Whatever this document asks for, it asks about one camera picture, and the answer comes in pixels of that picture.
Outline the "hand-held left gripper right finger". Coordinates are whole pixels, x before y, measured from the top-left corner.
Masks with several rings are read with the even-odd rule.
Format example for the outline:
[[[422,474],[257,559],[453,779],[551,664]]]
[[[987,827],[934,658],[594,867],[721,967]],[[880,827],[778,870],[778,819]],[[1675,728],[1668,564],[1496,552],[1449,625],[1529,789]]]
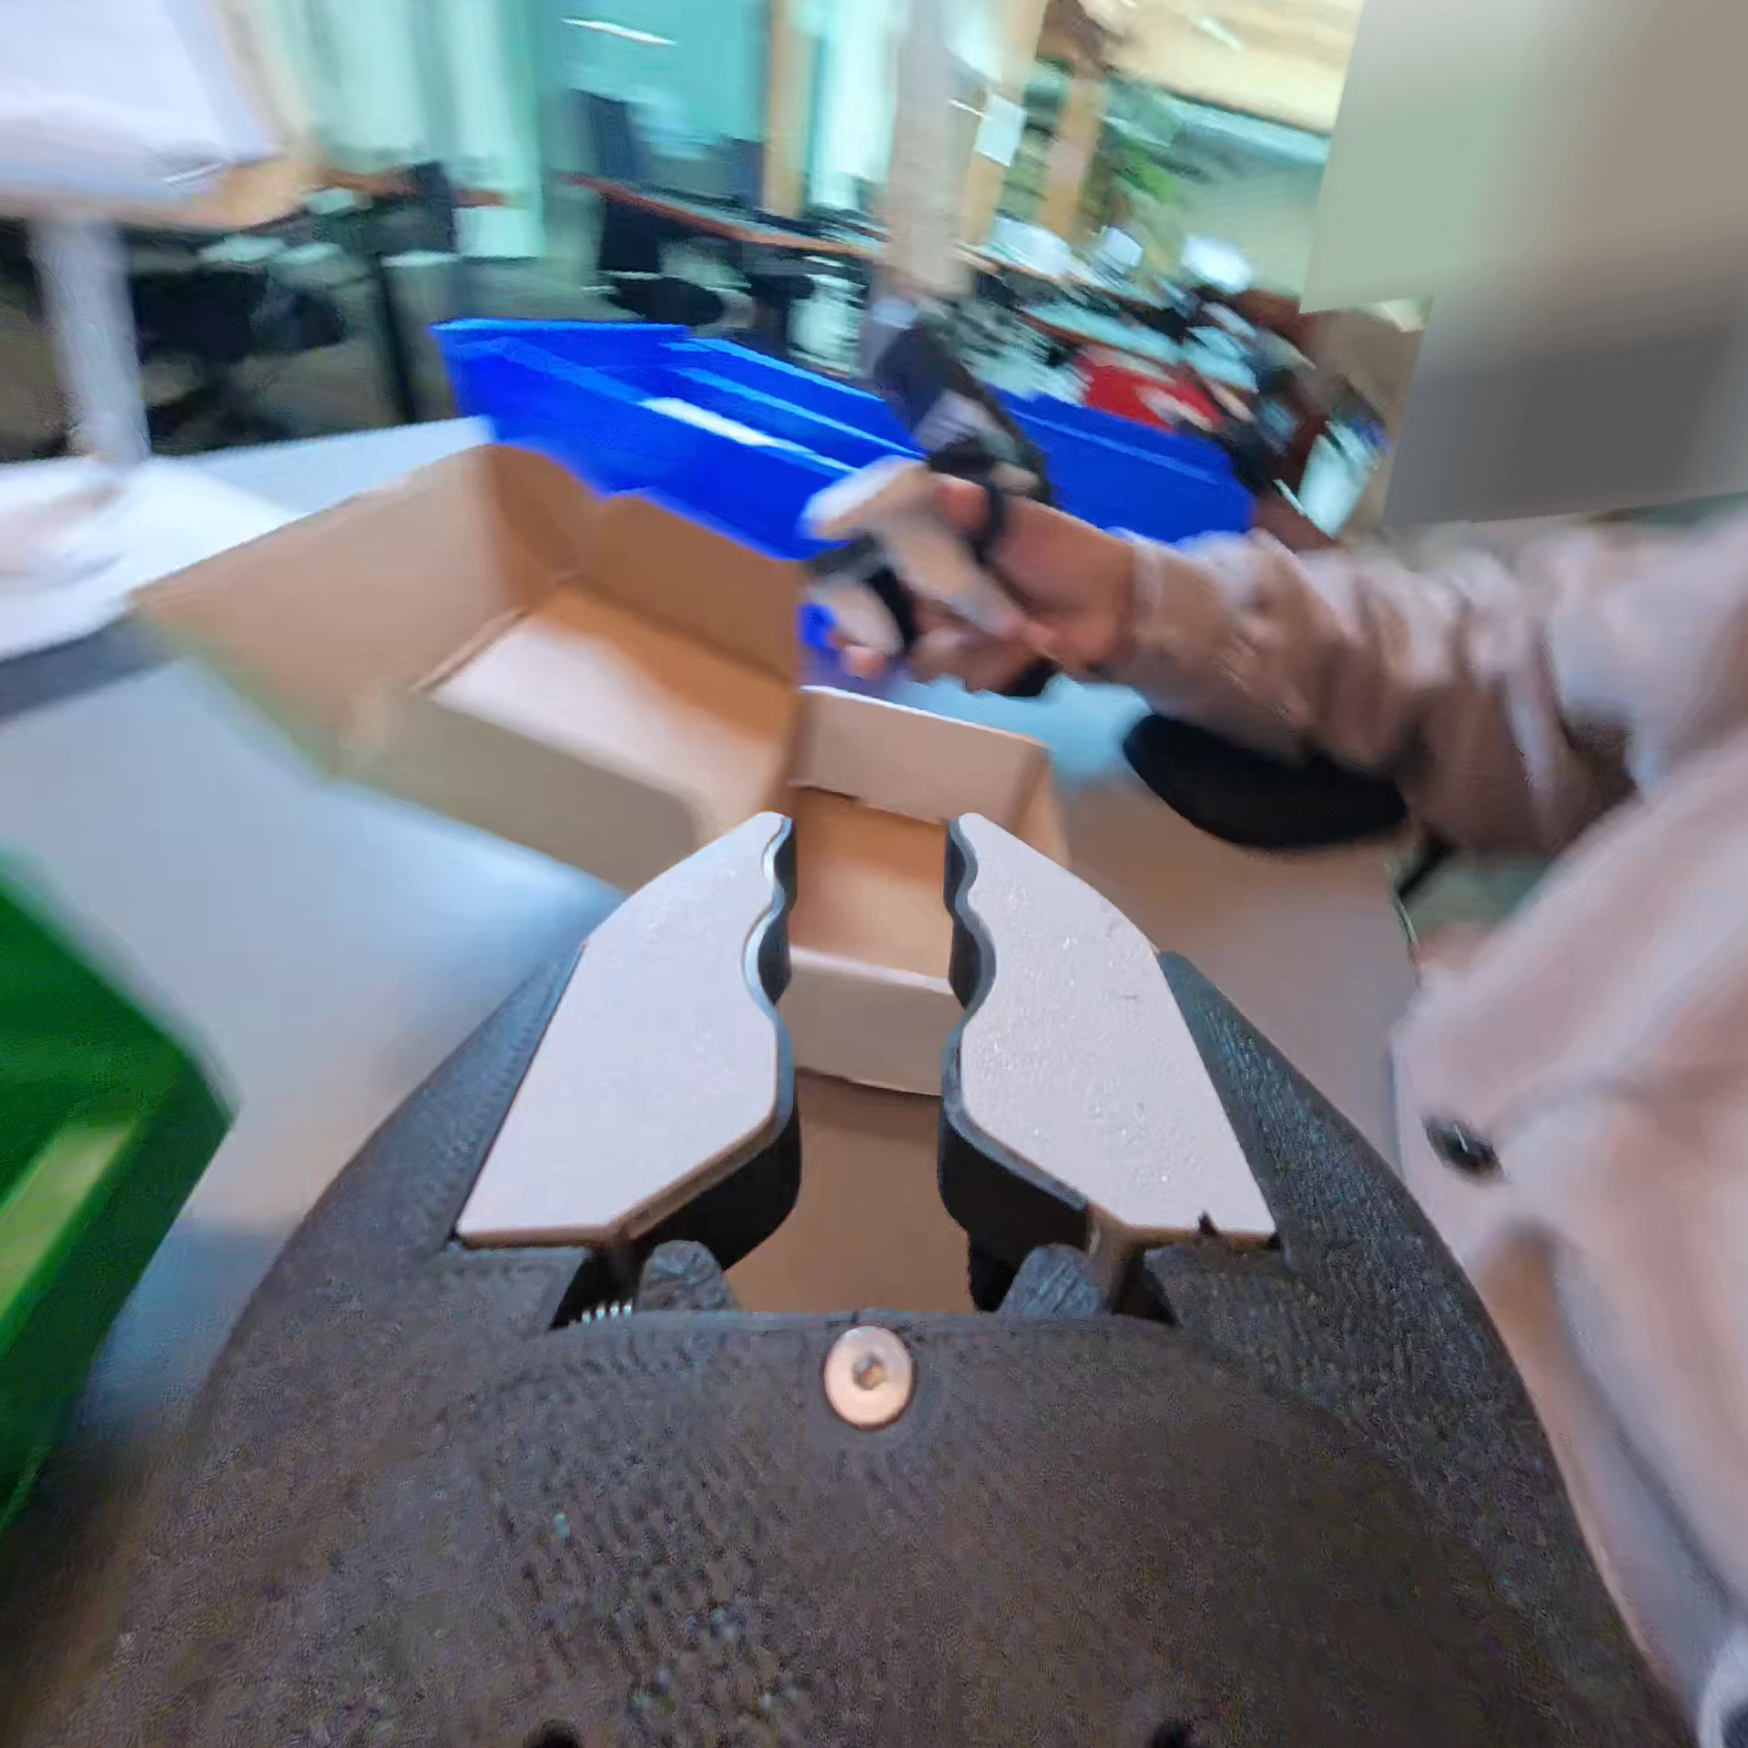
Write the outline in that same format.
[[[980,813],[945,827],[949,993],[939,1193],[1015,1270],[1069,1245],[1278,1240],[1278,1215],[1153,942],[1069,867]]]

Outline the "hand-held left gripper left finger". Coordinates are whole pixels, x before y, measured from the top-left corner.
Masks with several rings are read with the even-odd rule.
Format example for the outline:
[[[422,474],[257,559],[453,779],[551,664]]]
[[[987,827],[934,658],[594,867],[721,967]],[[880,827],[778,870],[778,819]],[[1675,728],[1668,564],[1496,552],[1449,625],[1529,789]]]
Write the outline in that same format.
[[[632,1274],[664,1240],[721,1270],[797,1205],[797,1065],[778,1019],[794,819],[752,813],[632,888],[584,942],[453,1237],[584,1245]]]

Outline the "large blue plastic bin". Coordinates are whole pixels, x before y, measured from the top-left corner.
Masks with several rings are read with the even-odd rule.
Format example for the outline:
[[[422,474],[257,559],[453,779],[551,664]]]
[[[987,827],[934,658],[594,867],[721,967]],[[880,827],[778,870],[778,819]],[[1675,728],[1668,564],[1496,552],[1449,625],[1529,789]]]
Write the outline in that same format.
[[[456,412],[539,450],[594,491],[641,491],[770,559],[808,559],[801,506],[917,444],[862,388],[660,320],[439,320]],[[679,397],[770,432],[746,450],[641,408]]]

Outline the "white cardboard box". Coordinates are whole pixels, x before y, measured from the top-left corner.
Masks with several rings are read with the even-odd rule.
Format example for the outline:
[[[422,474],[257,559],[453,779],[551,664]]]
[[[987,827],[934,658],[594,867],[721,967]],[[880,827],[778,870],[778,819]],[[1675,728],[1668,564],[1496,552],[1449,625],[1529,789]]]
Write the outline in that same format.
[[[959,1019],[945,827],[980,813],[1067,858],[1041,741],[801,681],[794,564],[529,450],[422,468],[182,568],[137,607],[331,776],[623,899],[752,813],[794,819],[778,1019],[797,1084],[943,1109]],[[453,1228],[451,1245],[632,1277],[584,1245],[473,1249]]]

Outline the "person's right forearm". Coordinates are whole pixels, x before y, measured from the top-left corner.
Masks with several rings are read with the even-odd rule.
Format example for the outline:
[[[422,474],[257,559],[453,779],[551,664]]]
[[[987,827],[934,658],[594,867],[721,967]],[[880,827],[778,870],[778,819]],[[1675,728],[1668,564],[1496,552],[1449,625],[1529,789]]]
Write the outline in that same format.
[[[1565,530],[1513,564],[1288,553],[1272,538],[1130,546],[1117,672],[1266,751],[1387,776],[1475,854],[1744,841],[1744,510]]]

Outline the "person's right hand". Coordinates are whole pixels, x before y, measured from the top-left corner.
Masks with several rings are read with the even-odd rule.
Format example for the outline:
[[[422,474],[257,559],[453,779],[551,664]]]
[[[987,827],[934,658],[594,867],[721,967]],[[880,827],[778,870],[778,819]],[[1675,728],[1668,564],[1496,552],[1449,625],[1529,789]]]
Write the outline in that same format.
[[[1044,501],[901,468],[850,516],[911,599],[917,681],[1021,695],[1041,667],[1116,667],[1136,607],[1136,552]]]

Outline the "white flat item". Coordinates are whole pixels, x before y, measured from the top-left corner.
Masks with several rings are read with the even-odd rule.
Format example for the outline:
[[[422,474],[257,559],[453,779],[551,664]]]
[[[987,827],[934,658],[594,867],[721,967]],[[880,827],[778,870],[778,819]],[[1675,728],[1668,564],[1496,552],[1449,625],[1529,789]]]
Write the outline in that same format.
[[[710,435],[716,435],[716,440],[746,444],[746,450],[774,450],[774,444],[778,444],[778,440],[774,440],[770,432],[760,432],[760,426],[750,426],[750,421],[739,421],[739,418],[730,418],[730,412],[714,412],[710,407],[691,407],[691,401],[679,401],[679,397],[647,397],[641,408],[650,408],[650,412],[660,412],[660,418],[671,418],[671,421],[710,432]]]

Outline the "wooden desk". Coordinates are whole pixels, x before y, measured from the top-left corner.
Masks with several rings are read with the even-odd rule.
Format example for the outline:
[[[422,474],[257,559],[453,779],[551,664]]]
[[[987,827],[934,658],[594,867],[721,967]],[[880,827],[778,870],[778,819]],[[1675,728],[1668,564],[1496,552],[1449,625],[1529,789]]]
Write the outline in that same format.
[[[557,186],[588,189],[611,205],[632,205],[647,210],[673,230],[703,233],[703,237],[727,237],[736,247],[760,247],[760,250],[797,250],[797,254],[821,254],[821,261],[854,261],[854,266],[880,266],[883,261],[883,237],[880,233],[835,233],[835,230],[808,230],[801,222],[760,222],[739,205],[710,205],[691,200],[671,200],[650,195],[638,186],[603,182],[594,171],[557,171]]]

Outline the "black office chair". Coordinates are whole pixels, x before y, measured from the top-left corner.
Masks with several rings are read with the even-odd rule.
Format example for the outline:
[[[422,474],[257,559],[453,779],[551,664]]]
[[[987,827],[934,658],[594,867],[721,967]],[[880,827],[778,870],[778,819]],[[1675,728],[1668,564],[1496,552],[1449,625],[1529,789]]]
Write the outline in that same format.
[[[650,158],[623,98],[582,91],[582,122],[594,150],[594,175],[620,195],[597,195],[597,278],[618,306],[638,320],[714,332],[730,300],[703,281],[664,270],[664,247],[684,230],[658,205],[632,201],[650,189]]]

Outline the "black chair seat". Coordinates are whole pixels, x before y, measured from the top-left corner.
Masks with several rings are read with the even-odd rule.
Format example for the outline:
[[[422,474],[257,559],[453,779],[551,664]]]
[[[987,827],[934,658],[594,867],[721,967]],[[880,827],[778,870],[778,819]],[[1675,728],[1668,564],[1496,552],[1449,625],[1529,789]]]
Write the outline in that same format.
[[[1145,715],[1124,735],[1124,759],[1169,813],[1233,848],[1299,858],[1409,833],[1409,802],[1387,776],[1324,751],[1272,759]]]

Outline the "person's pale clothed torso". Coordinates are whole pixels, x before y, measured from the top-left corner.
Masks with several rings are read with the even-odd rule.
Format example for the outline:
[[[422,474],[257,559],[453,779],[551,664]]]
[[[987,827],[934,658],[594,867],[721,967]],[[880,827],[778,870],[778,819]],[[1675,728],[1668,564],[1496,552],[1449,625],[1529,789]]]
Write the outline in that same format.
[[[1699,1744],[1744,1744],[1748,761],[1605,813],[1392,1044],[1401,1165]]]

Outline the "green plastic bin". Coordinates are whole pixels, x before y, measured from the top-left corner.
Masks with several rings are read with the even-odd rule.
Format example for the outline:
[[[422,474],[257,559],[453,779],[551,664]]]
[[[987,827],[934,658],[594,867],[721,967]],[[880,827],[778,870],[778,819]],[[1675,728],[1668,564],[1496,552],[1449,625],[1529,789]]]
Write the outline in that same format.
[[[0,1522],[232,1128],[206,1062],[13,867],[0,883]]]

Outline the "white table leg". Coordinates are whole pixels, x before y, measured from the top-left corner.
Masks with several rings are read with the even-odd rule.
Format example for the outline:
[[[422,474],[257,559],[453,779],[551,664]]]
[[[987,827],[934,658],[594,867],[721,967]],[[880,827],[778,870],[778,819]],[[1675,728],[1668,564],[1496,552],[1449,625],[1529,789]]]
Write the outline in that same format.
[[[151,418],[120,230],[85,216],[37,216],[30,266],[69,444],[109,469],[137,469],[151,456]]]

